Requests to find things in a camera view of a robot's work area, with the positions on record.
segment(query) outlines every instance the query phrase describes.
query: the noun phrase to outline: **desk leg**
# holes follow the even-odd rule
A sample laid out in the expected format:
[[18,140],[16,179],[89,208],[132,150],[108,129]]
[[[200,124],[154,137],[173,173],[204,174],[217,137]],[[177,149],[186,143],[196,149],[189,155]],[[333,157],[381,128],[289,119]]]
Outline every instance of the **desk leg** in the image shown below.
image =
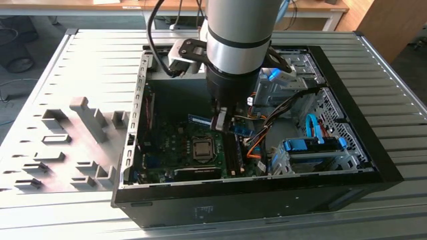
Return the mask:
[[[142,11],[142,17],[144,17],[144,20],[145,20],[145,28],[148,27],[148,19],[149,19],[149,16],[152,14],[150,11]],[[150,30],[156,30],[156,20],[152,21],[152,25],[150,25]]]
[[50,21],[52,25],[57,25],[58,23],[58,16],[46,16],[48,20]]
[[331,17],[327,19],[323,31],[335,31],[335,28],[340,22],[343,12],[336,11],[331,14]]

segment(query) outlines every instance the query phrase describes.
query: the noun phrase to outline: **black cable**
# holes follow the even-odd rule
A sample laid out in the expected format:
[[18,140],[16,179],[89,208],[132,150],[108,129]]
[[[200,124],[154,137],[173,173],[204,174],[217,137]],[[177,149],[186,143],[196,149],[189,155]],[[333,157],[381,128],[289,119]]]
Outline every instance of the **black cable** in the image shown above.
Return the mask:
[[200,15],[201,15],[201,18],[204,19],[205,18],[205,15],[202,14],[202,10],[201,10],[201,1],[198,2],[198,0],[194,0],[197,2],[197,6],[198,6],[198,11],[200,11]]
[[180,15],[181,15],[181,7],[182,7],[182,0],[178,0],[178,9],[177,9],[177,16],[174,20],[174,25],[178,24]]
[[158,52],[156,50],[154,47],[154,43],[153,43],[153,38],[152,38],[152,25],[153,25],[153,21],[154,21],[154,17],[156,17],[156,13],[158,11],[158,8],[162,4],[164,0],[158,0],[157,3],[154,4],[154,7],[152,9],[152,13],[150,16],[148,18],[148,23],[146,23],[146,39],[148,39],[148,45],[149,45],[149,49],[152,51],[152,56],[153,59],[156,60],[156,62],[158,63],[158,65],[161,66],[162,71],[165,72],[165,74],[170,77],[174,78],[178,76],[177,72],[173,72],[169,70],[168,66],[165,65],[165,63],[161,61]]
[[257,134],[250,137],[245,142],[249,143],[252,142],[257,137],[260,137],[263,134],[265,134],[273,124],[273,121],[276,118],[285,113],[288,110],[291,110],[296,100],[303,97],[307,94],[313,94],[319,92],[320,88],[313,87],[307,90],[301,90],[297,93],[295,93],[283,103],[279,104],[279,106],[272,110],[271,114],[267,116],[261,126],[261,130],[257,132]]
[[288,30],[293,26],[296,18],[297,18],[297,14],[299,14],[299,8],[296,6],[296,3],[295,3],[293,0],[291,0],[291,1],[292,1],[292,5],[293,5],[292,17],[291,17],[291,20],[288,22],[287,28],[284,30]]
[[205,16],[204,16],[202,10],[201,10],[201,1],[202,0],[200,0],[200,2],[198,2],[198,0],[194,0],[194,1],[197,3],[197,6],[198,6],[197,16],[196,16],[196,19],[194,19],[194,28],[197,28],[198,27],[198,13],[200,13],[202,19],[205,19]]

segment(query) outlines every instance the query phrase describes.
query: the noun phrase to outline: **white label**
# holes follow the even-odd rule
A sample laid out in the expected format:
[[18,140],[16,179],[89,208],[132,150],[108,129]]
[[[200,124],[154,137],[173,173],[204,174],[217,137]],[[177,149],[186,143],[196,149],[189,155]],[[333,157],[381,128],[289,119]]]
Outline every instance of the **white label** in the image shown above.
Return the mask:
[[122,9],[141,9],[140,6],[122,6]]
[[257,167],[261,170],[261,172],[264,173],[265,172],[265,165],[264,165],[264,163],[261,163],[261,161],[257,161]]
[[252,104],[253,104],[253,98],[249,96],[246,98],[246,105],[252,106]]

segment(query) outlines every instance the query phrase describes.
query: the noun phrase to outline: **connector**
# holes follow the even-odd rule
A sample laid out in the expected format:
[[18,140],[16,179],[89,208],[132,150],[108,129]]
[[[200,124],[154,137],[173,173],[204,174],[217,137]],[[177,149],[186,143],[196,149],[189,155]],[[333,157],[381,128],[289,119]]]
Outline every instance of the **connector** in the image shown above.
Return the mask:
[[182,76],[186,73],[189,68],[189,62],[173,60],[172,64],[168,66],[172,72],[174,72],[176,76]]

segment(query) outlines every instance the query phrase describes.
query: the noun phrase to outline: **aluminum extrusion table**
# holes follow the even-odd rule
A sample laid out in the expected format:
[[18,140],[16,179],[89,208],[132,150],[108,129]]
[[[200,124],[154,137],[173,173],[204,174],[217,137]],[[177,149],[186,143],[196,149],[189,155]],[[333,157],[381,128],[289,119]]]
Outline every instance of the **aluminum extrusion table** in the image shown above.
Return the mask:
[[[46,96],[57,94],[54,89],[100,83],[85,92],[93,107],[101,108],[102,113],[132,107],[140,55],[142,45],[148,44],[145,32],[78,30],[68,33],[2,142],[1,171],[13,160],[10,150],[28,144],[20,141],[34,131],[28,127],[40,121],[33,112],[49,107]],[[153,31],[157,45],[196,37],[192,30]],[[363,36],[352,32],[287,31],[272,35],[272,44],[321,46],[404,177],[403,183],[369,194],[337,212],[150,230],[140,229],[120,209],[110,208],[110,191],[17,194],[16,190],[6,190],[0,192],[0,235],[17,239],[49,237],[56,233],[65,238],[84,239],[92,235],[96,239],[161,236],[165,239],[212,239],[216,236],[233,239],[236,235],[245,239],[425,238],[425,106]],[[105,79],[121,84],[108,87]],[[81,94],[78,87],[66,89],[70,96]]]

